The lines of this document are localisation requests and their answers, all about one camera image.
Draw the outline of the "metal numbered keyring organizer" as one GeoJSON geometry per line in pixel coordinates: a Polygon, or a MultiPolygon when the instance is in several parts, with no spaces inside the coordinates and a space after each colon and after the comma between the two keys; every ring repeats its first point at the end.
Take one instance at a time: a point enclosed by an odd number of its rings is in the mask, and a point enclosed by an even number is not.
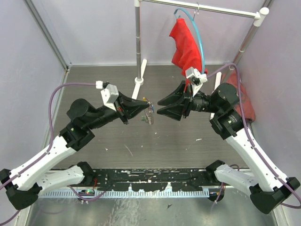
{"type": "Polygon", "coordinates": [[[149,125],[153,125],[154,123],[154,113],[151,110],[151,105],[153,105],[153,102],[151,102],[149,99],[143,97],[143,101],[148,103],[148,107],[146,109],[144,109],[144,117],[145,117],[145,123],[149,124],[149,125]]]}

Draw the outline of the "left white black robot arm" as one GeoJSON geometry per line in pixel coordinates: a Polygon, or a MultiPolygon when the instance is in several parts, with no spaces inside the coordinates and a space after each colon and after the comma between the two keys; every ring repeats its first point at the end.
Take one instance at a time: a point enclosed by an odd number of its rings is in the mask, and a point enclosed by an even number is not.
{"type": "Polygon", "coordinates": [[[67,111],[71,121],[44,150],[18,168],[1,170],[0,181],[10,203],[16,210],[22,210],[51,190],[69,185],[92,185],[95,173],[86,161],[52,175],[46,173],[86,146],[95,137],[93,129],[116,119],[128,124],[130,119],[149,106],[146,101],[131,99],[122,93],[119,93],[113,104],[99,108],[93,107],[85,99],[75,100],[67,111]]]}

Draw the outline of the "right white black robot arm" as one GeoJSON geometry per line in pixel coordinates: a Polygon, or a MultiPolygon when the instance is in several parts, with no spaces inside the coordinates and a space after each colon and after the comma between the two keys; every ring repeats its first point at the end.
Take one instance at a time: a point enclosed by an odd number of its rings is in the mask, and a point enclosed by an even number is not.
{"type": "Polygon", "coordinates": [[[300,187],[300,182],[289,178],[269,159],[235,110],[238,103],[238,91],[231,84],[223,83],[206,95],[201,91],[193,94],[192,85],[186,87],[182,81],[175,91],[158,101],[161,108],[157,113],[176,121],[188,117],[191,111],[213,113],[213,130],[237,151],[253,176],[216,160],[206,167],[207,182],[235,187],[248,195],[260,212],[269,214],[300,187]]]}

